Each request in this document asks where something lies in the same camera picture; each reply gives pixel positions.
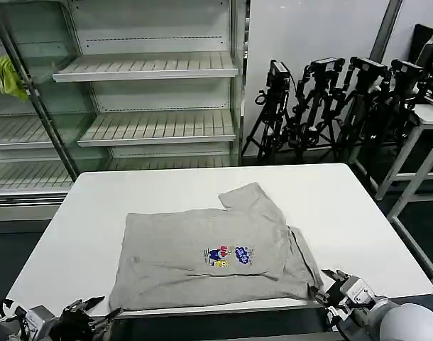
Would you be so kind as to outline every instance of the refrigerated display case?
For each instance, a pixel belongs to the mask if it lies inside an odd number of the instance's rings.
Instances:
[[[246,0],[4,1],[0,17],[76,174],[239,164]]]
[[[0,57],[6,50],[0,40]],[[79,119],[63,122],[71,141]],[[0,203],[7,196],[49,200],[66,194],[72,179],[30,101],[0,91]]]

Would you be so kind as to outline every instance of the white wall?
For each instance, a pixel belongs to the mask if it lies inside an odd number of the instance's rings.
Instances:
[[[261,111],[253,101],[265,89],[270,59],[284,62],[298,81],[312,60],[343,57],[347,66],[350,57],[369,57],[387,5],[388,0],[251,0],[244,138]],[[290,112],[295,104],[292,90]],[[245,155],[256,150],[251,145]]]
[[[383,63],[407,59],[415,24],[433,28],[433,0],[403,0],[400,13],[388,41]]]

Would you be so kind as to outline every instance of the t-shirt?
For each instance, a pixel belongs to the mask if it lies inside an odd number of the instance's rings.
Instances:
[[[219,198],[226,210],[127,216],[111,309],[307,298],[320,286],[302,235],[259,184]]]

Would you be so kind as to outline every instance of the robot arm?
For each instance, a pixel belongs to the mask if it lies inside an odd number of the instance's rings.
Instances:
[[[78,300],[67,306],[57,318],[43,305],[24,309],[11,300],[3,300],[0,305],[0,322],[19,322],[19,333],[10,340],[19,341],[95,341],[111,327],[114,319],[122,313],[116,309],[103,318],[91,318],[87,311],[102,302],[104,297],[94,297],[87,301]],[[4,305],[9,309],[7,315]]]
[[[310,287],[318,303],[349,341],[433,341],[433,312],[415,304],[398,305],[377,296],[357,276],[323,270],[335,280],[325,293]]]

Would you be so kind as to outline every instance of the white table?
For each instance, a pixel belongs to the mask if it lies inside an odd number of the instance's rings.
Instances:
[[[433,293],[433,286],[381,211],[345,165],[142,170],[81,175],[11,288],[24,307],[54,314],[78,298],[106,296],[109,312],[127,213],[222,208],[217,195],[257,181],[296,226],[321,269],[364,278],[389,297]],[[325,286],[331,280],[324,278]],[[289,298],[125,315],[306,308]]]

